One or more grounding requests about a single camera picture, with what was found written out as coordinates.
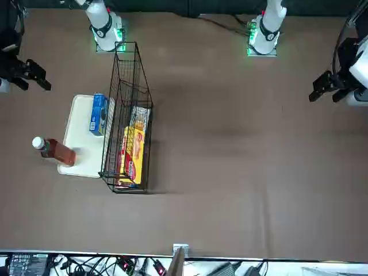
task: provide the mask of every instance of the black wire basket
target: black wire basket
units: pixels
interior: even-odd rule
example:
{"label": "black wire basket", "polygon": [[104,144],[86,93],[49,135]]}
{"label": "black wire basket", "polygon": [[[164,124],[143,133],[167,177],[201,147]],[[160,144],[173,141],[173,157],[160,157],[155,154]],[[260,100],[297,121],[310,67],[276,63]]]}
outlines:
{"label": "black wire basket", "polygon": [[147,193],[153,103],[136,42],[114,55],[100,177],[114,193]]}

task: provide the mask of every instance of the white bottle cap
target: white bottle cap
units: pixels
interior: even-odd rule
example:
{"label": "white bottle cap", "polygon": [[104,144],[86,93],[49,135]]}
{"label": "white bottle cap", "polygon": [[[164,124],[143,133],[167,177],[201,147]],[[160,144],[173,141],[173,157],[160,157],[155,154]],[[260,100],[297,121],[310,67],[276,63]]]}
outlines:
{"label": "white bottle cap", "polygon": [[41,137],[35,137],[33,140],[32,140],[32,145],[34,148],[40,150],[44,147],[45,145],[45,140]]}

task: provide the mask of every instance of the blue carton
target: blue carton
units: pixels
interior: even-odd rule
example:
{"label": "blue carton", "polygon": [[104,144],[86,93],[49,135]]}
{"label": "blue carton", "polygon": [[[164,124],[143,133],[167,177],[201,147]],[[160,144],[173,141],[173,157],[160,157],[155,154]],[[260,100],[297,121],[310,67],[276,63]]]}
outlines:
{"label": "blue carton", "polygon": [[103,94],[94,94],[90,132],[96,136],[105,134],[108,111],[108,99]]}

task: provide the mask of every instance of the cable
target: cable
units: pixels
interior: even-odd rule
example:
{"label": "cable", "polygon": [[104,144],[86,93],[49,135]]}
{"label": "cable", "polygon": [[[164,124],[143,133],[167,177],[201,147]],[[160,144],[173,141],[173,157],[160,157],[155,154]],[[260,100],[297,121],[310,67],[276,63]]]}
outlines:
{"label": "cable", "polygon": [[342,37],[344,35],[344,32],[345,32],[346,28],[348,27],[349,20],[351,19],[352,15],[355,13],[356,9],[361,5],[361,3],[363,1],[364,0],[360,0],[359,3],[357,4],[357,6],[350,12],[349,16],[346,18],[346,21],[344,23],[344,26],[342,27],[342,29],[341,29],[341,31],[339,33],[338,39],[336,41],[335,49],[333,50],[333,56],[332,56],[332,75],[335,78],[335,80],[337,79],[337,74],[336,74],[336,56],[337,56],[338,49],[339,49],[339,46],[340,46],[340,43],[341,43],[341,39],[342,39]]}
{"label": "cable", "polygon": [[55,265],[55,258],[56,258],[56,257],[52,257],[50,265],[51,265],[51,268],[55,270],[56,275],[57,275],[57,276],[60,276],[60,275],[59,275],[59,273],[58,273],[58,270],[56,269],[56,265]]}
{"label": "cable", "polygon": [[106,268],[106,265],[107,265],[107,263],[108,263],[108,261],[109,261],[109,259],[110,259],[111,257],[108,257],[107,258],[107,260],[106,260],[106,262],[105,262],[105,264],[104,264],[104,268]]}
{"label": "cable", "polygon": [[221,28],[224,28],[226,30],[229,30],[230,32],[237,33],[237,34],[239,34],[241,36],[244,36],[244,37],[247,37],[249,35],[246,31],[243,31],[243,30],[238,29],[238,28],[231,28],[231,27],[225,26],[225,25],[223,25],[221,23],[218,23],[218,22],[213,21],[213,20],[208,19],[208,18],[198,17],[198,19],[202,19],[204,21],[211,22],[211,23],[213,23],[213,24],[215,24],[215,25],[217,25],[217,26],[219,26]]}
{"label": "cable", "polygon": [[241,26],[245,25],[247,27],[248,21],[241,20],[237,15],[232,16]]}
{"label": "cable", "polygon": [[266,261],[266,264],[267,264],[267,267],[266,267],[266,269],[264,271],[263,276],[266,276],[267,275],[267,272],[269,272],[269,263],[267,261]]}

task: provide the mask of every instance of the yellow snack package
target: yellow snack package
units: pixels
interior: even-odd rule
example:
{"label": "yellow snack package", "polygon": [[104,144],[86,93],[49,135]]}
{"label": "yellow snack package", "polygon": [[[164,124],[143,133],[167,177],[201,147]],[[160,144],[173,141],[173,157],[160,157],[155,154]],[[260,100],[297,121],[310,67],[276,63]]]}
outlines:
{"label": "yellow snack package", "polygon": [[118,186],[141,184],[144,151],[144,132],[141,129],[127,126],[124,129],[124,139],[120,152],[120,174],[128,175],[130,179],[119,179]]}

